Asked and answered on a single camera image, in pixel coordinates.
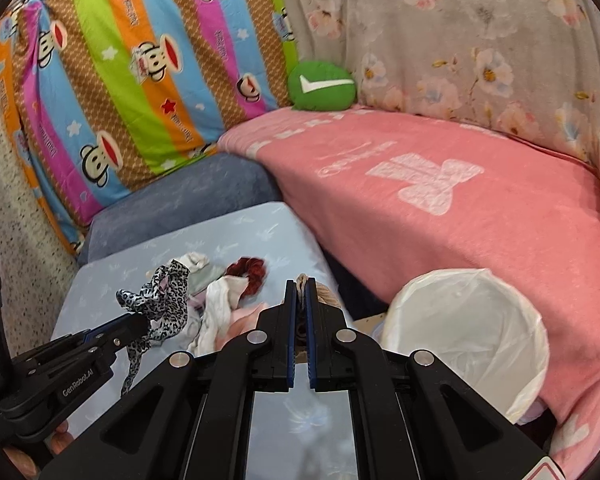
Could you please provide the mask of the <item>left human hand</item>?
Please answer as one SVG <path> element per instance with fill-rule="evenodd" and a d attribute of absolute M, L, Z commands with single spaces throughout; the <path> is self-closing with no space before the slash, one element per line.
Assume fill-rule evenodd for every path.
<path fill-rule="evenodd" d="M 25 479 L 37 479 L 41 470 L 57 455 L 64 452 L 74 441 L 68 420 L 64 420 L 46 439 L 35 444 L 26 444 L 24 449 L 12 445 L 3 448 L 10 462 Z"/>

